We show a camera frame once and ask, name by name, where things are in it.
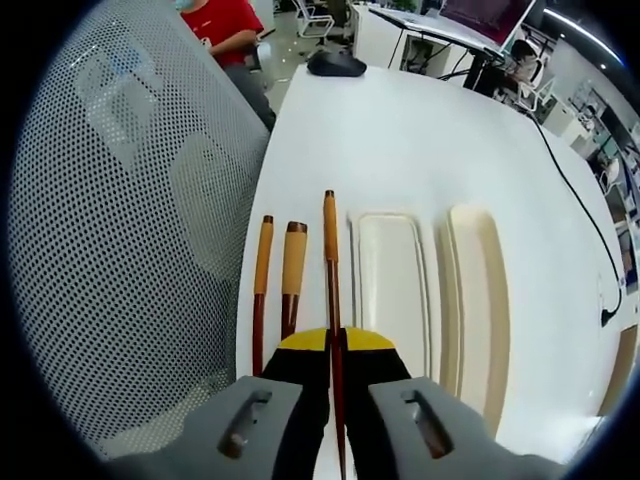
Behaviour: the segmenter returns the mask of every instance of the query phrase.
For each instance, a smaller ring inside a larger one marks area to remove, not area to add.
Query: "black computer mouse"
[[[367,69],[367,64],[346,52],[319,50],[311,55],[307,68],[320,77],[359,77]]]

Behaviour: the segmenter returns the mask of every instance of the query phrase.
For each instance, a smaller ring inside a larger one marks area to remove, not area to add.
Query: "office floor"
[[[305,63],[307,55],[317,50],[318,40],[299,38],[296,35],[295,12],[276,13],[275,26],[275,32],[268,35],[264,41],[271,45],[275,74],[275,83],[267,92],[267,98],[271,108],[278,113],[289,88],[291,77],[298,65]],[[333,29],[331,33],[339,32],[337,29]],[[341,47],[329,41],[325,48],[339,50]]]

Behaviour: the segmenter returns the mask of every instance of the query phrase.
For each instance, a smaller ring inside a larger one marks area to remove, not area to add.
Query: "computer monitor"
[[[536,0],[447,0],[440,15],[466,25],[504,48],[535,3]]]

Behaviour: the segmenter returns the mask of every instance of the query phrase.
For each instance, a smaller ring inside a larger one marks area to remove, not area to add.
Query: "white mesh chair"
[[[21,328],[104,458],[159,449],[235,381],[268,133],[171,2],[106,0],[43,77],[9,194]]]
[[[298,35],[302,38],[319,38],[326,40],[329,31],[335,24],[331,15],[316,15],[316,7],[309,6],[304,0],[293,0],[298,21]]]

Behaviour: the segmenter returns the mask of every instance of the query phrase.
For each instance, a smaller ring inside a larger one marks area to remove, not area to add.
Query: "red shirt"
[[[242,30],[260,33],[264,27],[247,0],[209,0],[198,10],[182,13],[182,18],[201,41],[217,45]],[[216,56],[221,67],[244,63],[245,51]]]

